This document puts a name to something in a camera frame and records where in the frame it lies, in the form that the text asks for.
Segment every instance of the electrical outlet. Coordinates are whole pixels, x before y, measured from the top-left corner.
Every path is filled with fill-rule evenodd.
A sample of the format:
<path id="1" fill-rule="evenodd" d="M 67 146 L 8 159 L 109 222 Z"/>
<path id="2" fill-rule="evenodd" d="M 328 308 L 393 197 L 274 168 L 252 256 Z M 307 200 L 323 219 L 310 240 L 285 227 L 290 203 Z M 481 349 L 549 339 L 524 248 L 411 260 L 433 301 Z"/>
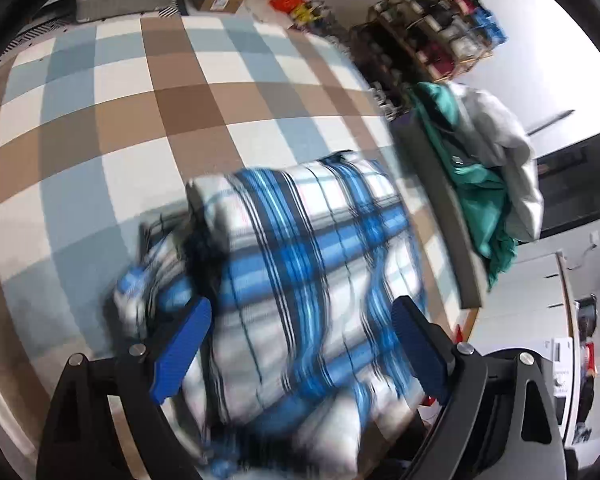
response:
<path id="1" fill-rule="evenodd" d="M 589 233 L 589 242 L 591 247 L 594 249 L 600 245 L 600 233 L 598 231 L 592 231 Z"/>

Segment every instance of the white wall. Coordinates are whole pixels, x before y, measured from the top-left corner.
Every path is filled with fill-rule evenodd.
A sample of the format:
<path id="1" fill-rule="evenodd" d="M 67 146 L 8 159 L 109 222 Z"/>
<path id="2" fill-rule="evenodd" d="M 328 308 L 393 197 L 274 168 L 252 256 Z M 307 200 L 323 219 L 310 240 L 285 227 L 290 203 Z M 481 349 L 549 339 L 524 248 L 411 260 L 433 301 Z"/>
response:
<path id="1" fill-rule="evenodd" d="M 325 0 L 344 25 L 363 23 L 378 0 Z M 555 0 L 482 0 L 509 36 L 491 59 L 459 78 L 495 94 L 527 130 L 576 112 L 533 136 L 536 155 L 600 133 L 600 53 Z"/>

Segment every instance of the cable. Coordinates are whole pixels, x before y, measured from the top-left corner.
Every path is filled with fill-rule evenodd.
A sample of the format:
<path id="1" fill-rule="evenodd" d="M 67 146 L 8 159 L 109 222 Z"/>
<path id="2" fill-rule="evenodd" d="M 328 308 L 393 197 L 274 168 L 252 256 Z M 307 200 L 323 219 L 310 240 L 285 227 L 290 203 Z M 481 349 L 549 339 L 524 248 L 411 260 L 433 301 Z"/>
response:
<path id="1" fill-rule="evenodd" d="M 595 249 L 597 246 L 598 246 L 597 244 L 591 244 L 589 247 L 587 247 L 585 249 L 585 251 L 582 253 L 582 257 L 580 258 L 580 263 L 574 267 L 567 267 L 567 270 L 576 270 L 576 269 L 579 269 L 580 267 L 582 267 L 584 265 L 585 258 L 587 257 L 587 253 L 589 253 L 589 251 L 592 251 L 593 249 Z"/>

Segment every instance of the red item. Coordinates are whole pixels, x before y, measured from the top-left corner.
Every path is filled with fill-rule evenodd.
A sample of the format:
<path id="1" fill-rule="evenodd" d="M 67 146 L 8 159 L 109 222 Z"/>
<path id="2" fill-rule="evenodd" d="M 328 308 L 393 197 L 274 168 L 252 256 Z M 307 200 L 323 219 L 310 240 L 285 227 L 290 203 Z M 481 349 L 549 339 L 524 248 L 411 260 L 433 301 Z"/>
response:
<path id="1" fill-rule="evenodd" d="M 434 69 L 436 78 L 450 76 L 456 67 L 451 56 L 439 44 L 433 41 L 427 43 L 419 52 L 422 53 L 426 64 Z"/>
<path id="2" fill-rule="evenodd" d="M 462 341 L 464 341 L 464 337 L 462 336 L 462 329 L 460 328 L 460 325 L 456 325 L 456 334 L 455 334 L 455 341 L 454 343 L 458 344 L 461 343 Z"/>
<path id="3" fill-rule="evenodd" d="M 294 10 L 298 5 L 304 4 L 304 0 L 269 0 L 269 5 L 286 14 Z"/>
<path id="4" fill-rule="evenodd" d="M 456 4 L 458 4 L 461 12 L 468 16 L 469 14 L 473 14 L 475 10 L 475 5 L 470 0 L 455 0 Z"/>
<path id="5" fill-rule="evenodd" d="M 596 371 L 596 354 L 593 349 L 593 343 L 587 343 L 587 349 L 589 350 L 589 359 L 587 362 L 587 371 Z"/>

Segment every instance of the red bag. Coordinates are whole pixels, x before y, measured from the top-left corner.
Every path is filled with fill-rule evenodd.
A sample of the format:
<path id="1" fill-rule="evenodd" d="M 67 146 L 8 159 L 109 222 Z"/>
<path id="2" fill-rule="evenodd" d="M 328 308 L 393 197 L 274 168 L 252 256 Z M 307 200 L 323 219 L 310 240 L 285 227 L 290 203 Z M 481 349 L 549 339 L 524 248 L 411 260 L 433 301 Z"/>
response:
<path id="1" fill-rule="evenodd" d="M 304 4 L 304 0 L 270 0 L 269 5 L 276 10 L 286 14 L 294 10 L 298 5 Z"/>

